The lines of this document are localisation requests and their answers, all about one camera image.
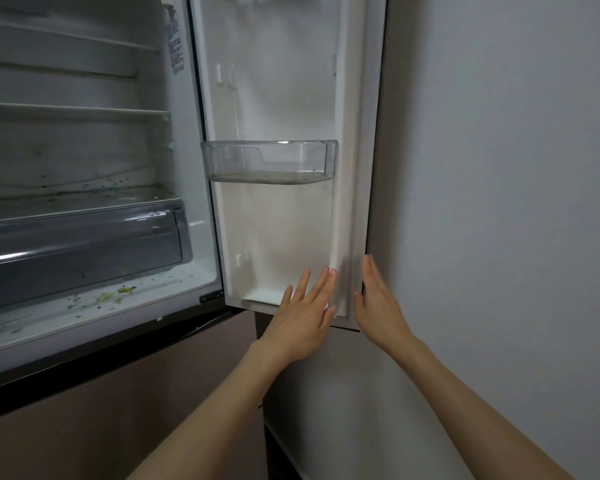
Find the white wall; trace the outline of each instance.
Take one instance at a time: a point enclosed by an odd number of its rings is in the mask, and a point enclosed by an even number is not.
[[[414,331],[600,479],[600,0],[390,0],[378,137],[368,247]],[[311,480],[470,477],[359,334],[265,416]]]

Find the finger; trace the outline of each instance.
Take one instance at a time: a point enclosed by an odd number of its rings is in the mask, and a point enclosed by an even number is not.
[[[338,272],[335,268],[333,268],[329,272],[329,277],[327,278],[327,281],[324,282],[324,286],[320,290],[320,293],[318,293],[318,296],[316,296],[315,300],[313,301],[316,306],[319,306],[320,308],[327,306],[329,298],[331,298],[331,293],[333,293],[333,288],[336,286],[337,279]]]
[[[322,268],[322,272],[320,273],[320,276],[318,277],[318,281],[316,282],[316,284],[313,285],[313,288],[311,288],[311,290],[309,290],[309,293],[307,293],[307,295],[306,295],[307,300],[313,301],[315,299],[315,297],[318,296],[318,293],[320,293],[320,290],[324,286],[324,283],[327,281],[328,276],[329,276],[329,268],[327,266],[325,266]]]
[[[298,286],[296,286],[296,293],[294,293],[294,297],[291,301],[298,301],[304,298],[304,292],[306,291],[306,284],[309,282],[309,277],[311,277],[311,269],[305,269],[302,276],[300,276],[300,281],[298,282]]]
[[[376,261],[374,261],[374,257],[371,256],[371,254],[369,254],[369,261],[371,261],[371,270],[376,277],[376,281],[380,286],[382,286],[382,288],[387,289],[386,285],[384,284],[384,279],[382,279],[382,274],[380,274],[378,266],[376,266]]]
[[[289,285],[287,286],[287,289],[285,290],[284,295],[282,295],[282,301],[280,302],[280,308],[287,306],[289,304],[289,301],[291,301],[291,293],[293,292],[294,288],[293,286]]]
[[[338,313],[337,306],[330,306],[322,313],[322,323],[320,323],[320,330],[328,329],[333,323],[333,319],[336,318]]]
[[[365,286],[371,290],[377,288],[376,275],[371,268],[371,256],[365,254],[362,256],[362,281]]]

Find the food debris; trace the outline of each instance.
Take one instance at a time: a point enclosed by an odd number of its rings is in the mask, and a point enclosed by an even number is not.
[[[108,300],[113,296],[113,293],[102,293],[99,297],[96,298],[96,303],[102,303],[103,301]]]

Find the glass shelf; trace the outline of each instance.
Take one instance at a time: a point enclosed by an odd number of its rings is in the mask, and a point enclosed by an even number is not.
[[[335,175],[338,142],[205,141],[201,143],[212,182],[302,185]]]
[[[51,119],[86,119],[112,121],[147,121],[152,118],[169,120],[168,111],[127,109],[117,107],[58,106],[49,104],[16,104],[0,102],[0,117]]]

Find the freezer door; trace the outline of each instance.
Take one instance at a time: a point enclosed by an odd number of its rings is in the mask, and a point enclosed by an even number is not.
[[[331,266],[356,328],[386,0],[191,1],[227,304],[273,313]]]

